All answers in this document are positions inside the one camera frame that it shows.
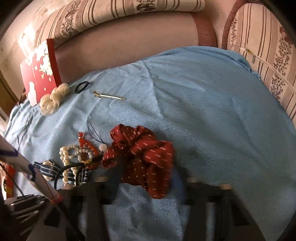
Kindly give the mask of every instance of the pearl necklace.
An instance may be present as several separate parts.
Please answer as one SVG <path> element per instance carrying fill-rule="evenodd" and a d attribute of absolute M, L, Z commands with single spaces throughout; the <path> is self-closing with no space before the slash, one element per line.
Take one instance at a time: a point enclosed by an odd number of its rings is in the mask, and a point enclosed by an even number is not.
<path fill-rule="evenodd" d="M 74 155 L 69 155 L 69 151 L 71 149 L 74 149 Z M 82 153 L 87 153 L 89 156 L 89 159 L 92 159 L 94 157 L 94 153 L 91 150 L 85 149 L 85 148 L 79 148 L 75 145 L 69 145 L 69 146 L 63 146 L 59 150 L 60 159 L 62 160 L 64 166 L 70 165 L 70 160 L 77 158 L 78 161 L 82 162 Z M 77 174 L 77 168 L 72 167 L 71 168 L 73 174 L 74 174 L 74 180 L 76 180 L 76 174 Z M 64 188 L 70 189 L 71 184 L 69 183 L 68 179 L 68 169 L 63 172 L 63 182 L 64 182 Z"/>

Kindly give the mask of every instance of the white pearl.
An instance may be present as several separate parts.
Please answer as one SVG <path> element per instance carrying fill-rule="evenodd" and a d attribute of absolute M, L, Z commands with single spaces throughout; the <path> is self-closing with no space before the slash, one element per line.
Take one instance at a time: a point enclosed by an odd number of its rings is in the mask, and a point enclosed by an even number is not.
<path fill-rule="evenodd" d="M 70 190 L 71 189 L 71 184 L 70 183 L 64 183 L 64 189 Z"/>
<path fill-rule="evenodd" d="M 63 177 L 63 182 L 64 182 L 64 183 L 68 183 L 68 178 Z"/>
<path fill-rule="evenodd" d="M 51 181 L 51 180 L 52 180 L 52 177 L 48 177 L 48 176 L 45 176 L 45 175 L 43 175 L 43 177 L 44 177 L 46 180 L 48 180 L 48 181 Z"/>
<path fill-rule="evenodd" d="M 50 165 L 50 166 L 52 165 L 52 163 L 51 163 L 50 161 L 45 161 L 45 162 L 43 162 L 42 164 L 43 164 L 43 165 Z"/>
<path fill-rule="evenodd" d="M 101 144 L 99 146 L 99 150 L 102 151 L 102 152 L 104 152 L 104 153 L 107 151 L 107 149 L 108 149 L 108 147 L 107 147 L 106 144 Z"/>

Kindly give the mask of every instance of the blue towel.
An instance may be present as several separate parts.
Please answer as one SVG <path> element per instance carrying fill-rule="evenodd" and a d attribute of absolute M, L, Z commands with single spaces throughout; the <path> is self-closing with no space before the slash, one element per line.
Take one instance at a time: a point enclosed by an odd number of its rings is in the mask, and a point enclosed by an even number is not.
<path fill-rule="evenodd" d="M 82 81 L 90 85 L 74 94 Z M 109 144 L 116 125 L 142 125 L 173 142 L 176 161 L 191 176 L 231 184 L 267 241 L 281 235 L 296 211 L 294 126 L 238 53 L 173 49 L 91 72 L 70 83 L 70 90 L 51 116 L 42 116 L 28 101 L 13 109 L 5 137 L 30 162 L 59 161 L 59 148 L 78 144 L 77 133 L 87 132 L 87 121 Z M 127 100 L 95 98 L 94 90 Z M 22 177 L 17 181 L 25 193 L 36 193 Z M 182 239 L 188 210 L 172 191 L 154 200 L 140 186 L 121 184 L 105 214 L 111 240 L 171 241 Z M 210 215 L 208 240 L 212 237 Z"/>

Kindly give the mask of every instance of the striped fabric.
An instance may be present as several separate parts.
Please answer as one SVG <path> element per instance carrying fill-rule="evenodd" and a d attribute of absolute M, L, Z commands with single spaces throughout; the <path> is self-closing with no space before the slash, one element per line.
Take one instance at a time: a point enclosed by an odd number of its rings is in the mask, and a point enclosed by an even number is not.
<path fill-rule="evenodd" d="M 263 5 L 245 4 L 232 22 L 227 48 L 248 60 L 296 127 L 296 49 L 276 17 Z"/>
<path fill-rule="evenodd" d="M 83 30 L 119 17 L 152 11 L 196 12 L 204 7 L 205 0 L 74 0 L 41 24 L 34 48 L 46 39 L 54 39 L 57 47 Z"/>

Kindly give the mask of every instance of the cushion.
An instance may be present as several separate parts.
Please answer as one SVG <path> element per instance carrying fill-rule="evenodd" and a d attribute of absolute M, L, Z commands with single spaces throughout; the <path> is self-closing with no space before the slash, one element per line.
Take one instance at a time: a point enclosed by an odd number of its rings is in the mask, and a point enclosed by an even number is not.
<path fill-rule="evenodd" d="M 204 9 L 205 0 L 74 0 L 53 12 L 39 27 L 34 48 L 45 39 L 60 45 L 68 38 L 97 24 L 142 12 Z"/>
<path fill-rule="evenodd" d="M 245 4 L 232 22 L 228 49 L 247 59 L 296 126 L 296 49 L 276 17 L 263 5 Z"/>
<path fill-rule="evenodd" d="M 228 34 L 230 31 L 230 27 L 232 25 L 233 19 L 237 13 L 237 11 L 241 8 L 246 3 L 260 3 L 259 0 L 236 0 L 235 3 L 232 6 L 232 9 L 228 15 L 228 18 L 225 22 L 224 30 L 223 30 L 223 35 L 222 35 L 222 42 L 221 42 L 221 48 L 222 49 L 227 49 L 227 39 L 228 39 Z"/>
<path fill-rule="evenodd" d="M 61 80 L 73 81 L 184 46 L 216 47 L 213 26 L 201 12 L 149 12 L 102 23 L 56 50 Z"/>

